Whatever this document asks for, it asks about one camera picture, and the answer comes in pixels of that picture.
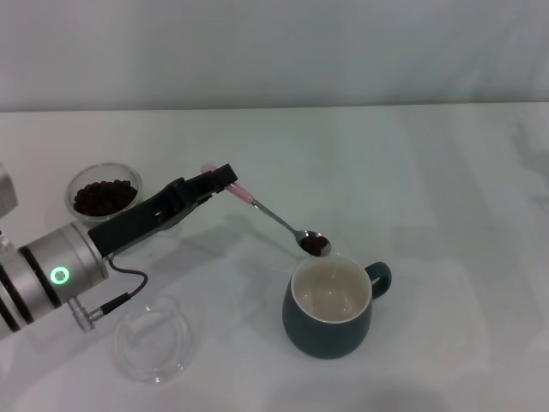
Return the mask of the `coffee beans pile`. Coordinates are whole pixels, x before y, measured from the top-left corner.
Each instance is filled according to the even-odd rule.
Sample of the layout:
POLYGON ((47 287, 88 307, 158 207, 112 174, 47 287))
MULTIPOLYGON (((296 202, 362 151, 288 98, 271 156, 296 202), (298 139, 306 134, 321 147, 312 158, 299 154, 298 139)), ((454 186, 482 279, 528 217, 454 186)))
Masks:
POLYGON ((100 181, 80 189, 73 208, 82 215, 108 216, 127 207, 137 195, 137 189, 129 180, 100 181))

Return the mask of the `double-wall glass cup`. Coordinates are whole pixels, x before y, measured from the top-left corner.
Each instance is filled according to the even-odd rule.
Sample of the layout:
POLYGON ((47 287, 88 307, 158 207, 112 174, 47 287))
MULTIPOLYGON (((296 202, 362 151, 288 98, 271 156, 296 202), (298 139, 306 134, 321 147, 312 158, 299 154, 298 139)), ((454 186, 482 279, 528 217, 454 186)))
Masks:
POLYGON ((87 167, 86 169, 79 172, 69 183, 68 188, 65 193, 65 204, 69 212, 80 222, 84 223, 89 227, 97 226, 104 221, 108 221, 113 217, 120 215, 122 212, 131 209, 136 206, 142 199, 142 179, 138 172, 136 172, 131 167, 128 167, 124 164, 107 162, 100 163, 87 167), (76 193, 82 189, 84 186, 92 184, 93 182, 100 181, 113 181, 118 180, 129 180, 132 186, 137 189, 136 198, 124 209, 121 211, 108 216, 87 216, 78 213, 73 208, 74 197, 76 193))

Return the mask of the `clear glass saucer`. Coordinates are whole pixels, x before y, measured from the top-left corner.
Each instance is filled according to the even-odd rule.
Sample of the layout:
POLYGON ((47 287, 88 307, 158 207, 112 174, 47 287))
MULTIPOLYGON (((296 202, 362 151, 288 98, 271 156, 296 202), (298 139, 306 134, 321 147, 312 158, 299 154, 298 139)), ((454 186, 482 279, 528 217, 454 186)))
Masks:
POLYGON ((118 324, 113 361, 128 380, 161 385, 176 378, 196 355, 199 336, 192 319, 168 303, 141 306, 118 324))

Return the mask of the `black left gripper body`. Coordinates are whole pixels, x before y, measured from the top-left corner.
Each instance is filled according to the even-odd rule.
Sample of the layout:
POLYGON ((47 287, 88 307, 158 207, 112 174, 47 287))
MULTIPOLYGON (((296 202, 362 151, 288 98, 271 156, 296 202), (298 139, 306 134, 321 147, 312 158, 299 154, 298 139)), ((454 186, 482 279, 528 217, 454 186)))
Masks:
POLYGON ((87 234, 105 258, 179 223, 192 210, 191 180, 176 179, 164 189, 87 234))

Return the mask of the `dark blue ceramic mug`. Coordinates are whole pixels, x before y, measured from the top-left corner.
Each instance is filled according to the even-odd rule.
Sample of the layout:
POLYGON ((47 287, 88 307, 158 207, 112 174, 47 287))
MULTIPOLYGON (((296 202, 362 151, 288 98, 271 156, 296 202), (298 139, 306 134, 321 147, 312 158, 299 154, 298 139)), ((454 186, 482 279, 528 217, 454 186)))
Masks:
POLYGON ((352 353, 371 325, 373 301, 392 283, 383 262, 362 267, 340 253, 307 258, 294 270, 282 305, 282 322, 291 342, 324 360, 352 353))

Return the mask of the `pink-handled metal spoon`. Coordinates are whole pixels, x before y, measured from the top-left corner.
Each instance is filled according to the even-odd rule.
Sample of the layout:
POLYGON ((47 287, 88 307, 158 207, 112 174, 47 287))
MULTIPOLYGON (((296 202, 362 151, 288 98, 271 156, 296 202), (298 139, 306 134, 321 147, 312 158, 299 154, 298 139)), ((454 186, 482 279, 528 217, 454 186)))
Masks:
POLYGON ((251 195, 238 183, 231 183, 229 186, 226 187, 226 191, 230 192, 236 198, 240 199, 244 203, 249 204, 273 221, 276 221, 278 224, 283 226, 293 235, 299 247, 309 255, 317 258, 323 258, 327 257, 331 253, 331 243, 325 236, 314 231, 297 230, 293 228, 290 224, 281 219, 272 210, 270 210, 260 201, 258 201, 253 195, 251 195))

